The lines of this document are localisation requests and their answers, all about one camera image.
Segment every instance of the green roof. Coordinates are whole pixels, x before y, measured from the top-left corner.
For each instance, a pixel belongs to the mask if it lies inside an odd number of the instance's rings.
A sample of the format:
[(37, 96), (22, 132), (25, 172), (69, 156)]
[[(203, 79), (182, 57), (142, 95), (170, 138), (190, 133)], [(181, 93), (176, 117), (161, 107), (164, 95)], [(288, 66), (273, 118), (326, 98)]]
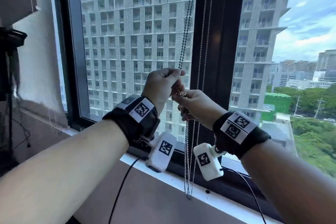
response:
[(273, 97), (282, 97), (282, 98), (291, 98), (291, 96), (283, 93), (271, 93), (271, 92), (266, 92), (265, 96), (273, 96)]

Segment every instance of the white marker tag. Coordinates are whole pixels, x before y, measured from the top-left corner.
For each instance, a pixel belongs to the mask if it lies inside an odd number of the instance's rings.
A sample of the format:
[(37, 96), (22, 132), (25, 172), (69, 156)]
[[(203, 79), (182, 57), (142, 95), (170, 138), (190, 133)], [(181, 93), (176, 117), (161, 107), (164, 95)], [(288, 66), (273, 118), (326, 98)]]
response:
[(257, 127), (257, 125), (253, 121), (251, 121), (247, 116), (239, 112), (233, 113), (228, 118), (228, 120), (248, 134)]
[(229, 120), (226, 120), (220, 129), (239, 144), (242, 144), (248, 135), (248, 133), (229, 122)]
[(144, 98), (129, 115), (138, 123), (154, 108), (154, 105), (148, 99)]
[(120, 109), (126, 109), (130, 104), (132, 104), (135, 100), (137, 100), (140, 96), (139, 95), (130, 95), (128, 98), (121, 101), (119, 104), (117, 104), (116, 107)]

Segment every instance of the person's left hand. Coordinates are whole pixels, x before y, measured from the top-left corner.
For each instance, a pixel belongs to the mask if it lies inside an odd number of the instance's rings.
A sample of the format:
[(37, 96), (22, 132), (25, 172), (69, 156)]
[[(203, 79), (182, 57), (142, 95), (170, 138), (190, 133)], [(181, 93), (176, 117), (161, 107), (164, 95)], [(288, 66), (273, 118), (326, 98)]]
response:
[(158, 116), (171, 94), (184, 91), (180, 75), (185, 71), (173, 68), (163, 68), (149, 73), (142, 96), (149, 98), (156, 107)]

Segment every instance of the white device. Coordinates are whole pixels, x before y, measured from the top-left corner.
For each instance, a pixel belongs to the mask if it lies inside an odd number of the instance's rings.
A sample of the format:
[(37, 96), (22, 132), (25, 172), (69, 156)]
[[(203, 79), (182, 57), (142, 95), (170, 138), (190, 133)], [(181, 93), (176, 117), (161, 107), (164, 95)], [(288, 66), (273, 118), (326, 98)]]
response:
[(206, 181), (224, 175), (224, 172), (221, 171), (222, 166), (217, 159), (223, 155), (223, 153), (216, 153), (215, 148), (215, 145), (211, 146), (208, 143), (202, 143), (194, 148), (196, 161), (201, 170), (203, 178)]
[(162, 132), (158, 134), (155, 132), (154, 139), (148, 143), (152, 147), (148, 159), (146, 161), (146, 167), (161, 173), (166, 171), (173, 155), (177, 138), (168, 132)]

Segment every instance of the forearm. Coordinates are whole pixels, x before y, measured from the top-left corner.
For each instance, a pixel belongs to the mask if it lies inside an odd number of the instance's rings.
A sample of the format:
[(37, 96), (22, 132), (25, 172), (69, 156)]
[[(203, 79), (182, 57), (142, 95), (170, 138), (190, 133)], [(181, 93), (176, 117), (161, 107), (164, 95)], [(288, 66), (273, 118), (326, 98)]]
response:
[(40, 152), (0, 181), (1, 223), (65, 223), (128, 148), (102, 120)]
[(333, 179), (268, 140), (250, 149), (241, 163), (285, 223), (332, 223)]

